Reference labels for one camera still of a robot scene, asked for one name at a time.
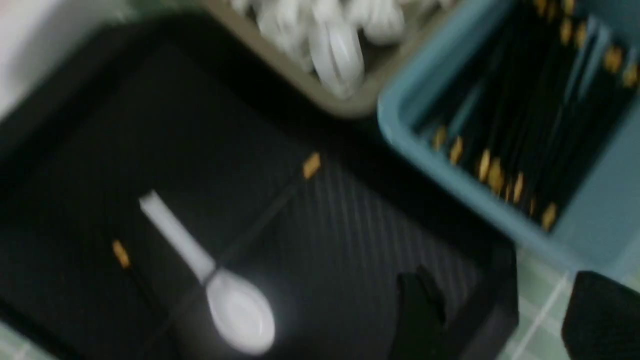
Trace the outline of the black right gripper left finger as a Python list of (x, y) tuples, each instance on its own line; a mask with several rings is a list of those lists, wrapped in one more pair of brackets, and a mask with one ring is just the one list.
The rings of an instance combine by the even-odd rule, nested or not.
[(419, 265), (397, 275), (398, 312), (389, 358), (445, 360), (445, 298), (430, 272)]

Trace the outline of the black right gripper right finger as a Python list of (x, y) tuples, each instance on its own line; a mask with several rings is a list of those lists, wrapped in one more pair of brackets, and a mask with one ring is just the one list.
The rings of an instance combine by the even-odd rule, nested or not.
[(594, 271), (579, 271), (562, 323), (571, 360), (638, 360), (640, 294)]

